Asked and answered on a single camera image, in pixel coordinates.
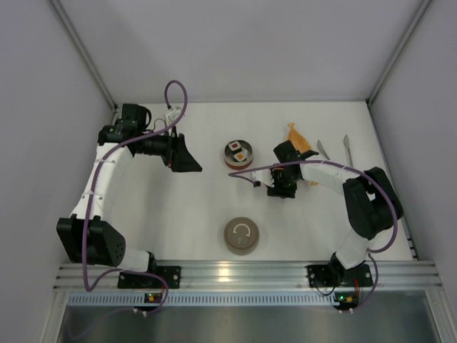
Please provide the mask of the sushi roll orange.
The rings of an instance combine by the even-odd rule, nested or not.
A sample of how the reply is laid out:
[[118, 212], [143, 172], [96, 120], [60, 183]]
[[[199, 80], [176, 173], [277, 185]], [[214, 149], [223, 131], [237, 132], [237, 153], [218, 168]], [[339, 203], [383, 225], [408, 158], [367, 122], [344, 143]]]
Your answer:
[[248, 159], [248, 156], [241, 150], [233, 155], [233, 159], [236, 163], [244, 163]]

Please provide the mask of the brown round lid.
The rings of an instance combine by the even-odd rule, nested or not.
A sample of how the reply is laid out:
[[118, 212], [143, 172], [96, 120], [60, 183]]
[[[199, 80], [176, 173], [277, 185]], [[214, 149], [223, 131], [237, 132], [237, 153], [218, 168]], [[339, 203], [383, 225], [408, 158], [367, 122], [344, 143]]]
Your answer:
[[258, 245], [259, 239], [260, 232], [257, 224], [247, 217], [236, 217], [230, 220], [224, 228], [225, 245]]

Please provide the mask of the metal tongs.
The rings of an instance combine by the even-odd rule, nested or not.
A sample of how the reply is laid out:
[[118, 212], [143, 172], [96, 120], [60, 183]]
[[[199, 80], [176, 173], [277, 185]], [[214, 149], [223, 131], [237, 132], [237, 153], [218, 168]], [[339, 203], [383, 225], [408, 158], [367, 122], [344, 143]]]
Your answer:
[[351, 140], [349, 135], [345, 134], [338, 144], [332, 144], [330, 149], [321, 141], [317, 140], [316, 147], [318, 152], [327, 160], [337, 160], [345, 158], [347, 165], [354, 167], [353, 154], [351, 151]]

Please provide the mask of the beige band metal container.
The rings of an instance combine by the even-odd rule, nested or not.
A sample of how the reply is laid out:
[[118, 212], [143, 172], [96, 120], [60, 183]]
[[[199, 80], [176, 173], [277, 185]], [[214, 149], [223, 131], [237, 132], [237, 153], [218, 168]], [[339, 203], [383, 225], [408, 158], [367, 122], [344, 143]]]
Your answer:
[[252, 253], [256, 248], [257, 244], [252, 245], [245, 245], [245, 246], [236, 246], [232, 244], [227, 244], [226, 248], [230, 251], [230, 253], [235, 254], [237, 256], [245, 256]]

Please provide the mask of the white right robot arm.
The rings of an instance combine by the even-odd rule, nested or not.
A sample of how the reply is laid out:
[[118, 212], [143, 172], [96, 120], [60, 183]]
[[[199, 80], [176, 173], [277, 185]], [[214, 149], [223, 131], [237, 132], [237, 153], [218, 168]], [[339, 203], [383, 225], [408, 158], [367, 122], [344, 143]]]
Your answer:
[[403, 207], [385, 171], [377, 166], [361, 171], [351, 165], [322, 160], [313, 150], [300, 152], [285, 141], [273, 149], [278, 163], [267, 169], [267, 195], [296, 197], [299, 181], [316, 182], [344, 198], [349, 233], [331, 256], [328, 270], [342, 284], [364, 266], [369, 254], [391, 248], [398, 235]]

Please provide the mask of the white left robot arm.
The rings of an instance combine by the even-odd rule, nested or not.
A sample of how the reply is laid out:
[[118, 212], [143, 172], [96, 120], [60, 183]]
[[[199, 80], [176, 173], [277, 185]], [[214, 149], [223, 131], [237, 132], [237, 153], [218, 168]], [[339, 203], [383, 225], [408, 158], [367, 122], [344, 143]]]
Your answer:
[[150, 135], [152, 113], [139, 104], [123, 104], [120, 117], [99, 132], [96, 159], [84, 192], [67, 218], [60, 218], [57, 234], [75, 264], [104, 265], [135, 272], [153, 272], [151, 252], [128, 247], [110, 222], [119, 183], [133, 158], [158, 156], [176, 173], [202, 172], [176, 128]]

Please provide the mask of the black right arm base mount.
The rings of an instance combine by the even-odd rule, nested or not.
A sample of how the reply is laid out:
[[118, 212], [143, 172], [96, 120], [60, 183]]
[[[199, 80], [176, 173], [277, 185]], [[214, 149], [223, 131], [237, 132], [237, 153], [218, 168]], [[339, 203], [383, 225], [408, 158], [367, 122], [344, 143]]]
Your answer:
[[371, 287], [373, 277], [369, 265], [362, 264], [352, 269], [330, 264], [311, 264], [306, 267], [310, 287], [319, 289], [339, 287]]

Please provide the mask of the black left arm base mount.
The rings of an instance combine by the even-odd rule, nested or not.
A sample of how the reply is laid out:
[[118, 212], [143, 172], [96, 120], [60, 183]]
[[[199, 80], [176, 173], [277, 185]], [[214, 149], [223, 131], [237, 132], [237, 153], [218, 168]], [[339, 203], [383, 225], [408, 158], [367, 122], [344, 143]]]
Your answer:
[[166, 283], [169, 289], [179, 289], [181, 283], [181, 266], [157, 266], [154, 277], [151, 272], [121, 272], [117, 287], [119, 289], [161, 289]]

